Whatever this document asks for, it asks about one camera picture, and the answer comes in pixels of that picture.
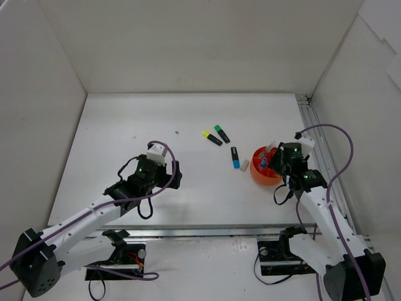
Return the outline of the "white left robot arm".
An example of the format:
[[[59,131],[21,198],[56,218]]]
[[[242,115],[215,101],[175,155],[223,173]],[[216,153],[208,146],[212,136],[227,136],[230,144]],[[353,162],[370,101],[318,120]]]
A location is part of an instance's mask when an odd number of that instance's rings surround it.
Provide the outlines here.
[[[179,162],[172,160],[172,173],[167,173],[163,156],[150,154],[135,158],[137,168],[127,179],[120,179],[103,193],[109,199],[89,207],[50,228],[30,228],[18,238],[12,258],[6,263],[30,296],[44,295],[63,276],[100,262],[118,263],[125,256],[127,231],[106,230],[88,240],[87,236],[109,222],[140,209],[168,188],[178,189],[182,179]]]

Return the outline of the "white eraser block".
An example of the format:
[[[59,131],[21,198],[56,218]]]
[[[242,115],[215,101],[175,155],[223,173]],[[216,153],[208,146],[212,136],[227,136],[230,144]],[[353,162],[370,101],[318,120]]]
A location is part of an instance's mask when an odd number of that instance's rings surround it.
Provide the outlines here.
[[[245,159],[245,160],[241,163],[240,170],[243,171],[243,172],[246,171],[248,165],[249,165],[249,161],[248,161],[247,159]]]

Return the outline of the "clear small spray bottle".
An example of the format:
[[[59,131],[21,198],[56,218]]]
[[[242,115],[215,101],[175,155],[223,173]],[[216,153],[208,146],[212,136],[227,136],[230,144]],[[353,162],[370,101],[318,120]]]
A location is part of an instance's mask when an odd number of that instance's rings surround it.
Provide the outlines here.
[[[260,162],[260,164],[258,166],[258,171],[263,172],[267,168],[267,165],[268,165],[268,160],[266,157],[263,157],[262,161]]]

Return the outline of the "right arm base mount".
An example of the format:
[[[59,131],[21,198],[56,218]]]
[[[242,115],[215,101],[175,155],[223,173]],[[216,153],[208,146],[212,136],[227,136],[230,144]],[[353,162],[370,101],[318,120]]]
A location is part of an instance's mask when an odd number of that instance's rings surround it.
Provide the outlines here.
[[[295,276],[315,274],[316,272],[300,257],[289,250],[289,238],[295,234],[307,234],[299,226],[292,226],[282,230],[275,240],[258,241],[258,257],[261,275]]]

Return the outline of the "clear yellow-green pen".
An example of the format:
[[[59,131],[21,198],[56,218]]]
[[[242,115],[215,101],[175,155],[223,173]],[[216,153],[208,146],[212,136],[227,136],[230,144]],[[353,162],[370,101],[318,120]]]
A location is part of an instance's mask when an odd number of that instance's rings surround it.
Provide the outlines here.
[[[272,141],[272,142],[266,147],[266,151],[267,151],[267,152],[270,152],[270,151],[272,151],[276,146],[277,146],[277,142],[274,140],[274,141]]]

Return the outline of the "blue highlighter marker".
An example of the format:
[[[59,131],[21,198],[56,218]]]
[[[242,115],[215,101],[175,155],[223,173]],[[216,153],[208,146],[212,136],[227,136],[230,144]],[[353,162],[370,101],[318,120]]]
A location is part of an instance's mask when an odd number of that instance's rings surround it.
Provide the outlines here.
[[[238,151],[236,147],[231,147],[231,157],[232,157],[232,163],[235,169],[239,169],[241,167],[240,162],[239,162],[239,156],[238,156]]]

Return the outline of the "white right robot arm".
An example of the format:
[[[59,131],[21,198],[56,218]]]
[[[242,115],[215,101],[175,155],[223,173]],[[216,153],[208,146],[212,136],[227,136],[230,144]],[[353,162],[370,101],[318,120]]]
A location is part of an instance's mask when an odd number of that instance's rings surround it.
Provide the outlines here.
[[[380,253],[372,253],[364,239],[350,227],[330,199],[328,185],[316,169],[309,169],[307,155],[314,143],[307,139],[280,143],[269,163],[296,199],[308,210],[320,229],[321,246],[301,228],[290,227],[277,243],[284,258],[295,255],[319,276],[332,300],[369,300],[379,294],[386,263]]]

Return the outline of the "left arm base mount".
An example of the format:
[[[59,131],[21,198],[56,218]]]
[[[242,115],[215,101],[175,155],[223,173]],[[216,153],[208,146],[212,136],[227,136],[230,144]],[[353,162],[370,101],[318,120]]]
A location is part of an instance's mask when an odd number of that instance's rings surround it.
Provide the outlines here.
[[[126,230],[106,230],[102,238],[111,240],[112,246],[117,246],[111,257],[104,261],[95,262],[95,265],[115,272],[143,278],[145,270],[146,246],[144,242],[128,241],[129,233]]]

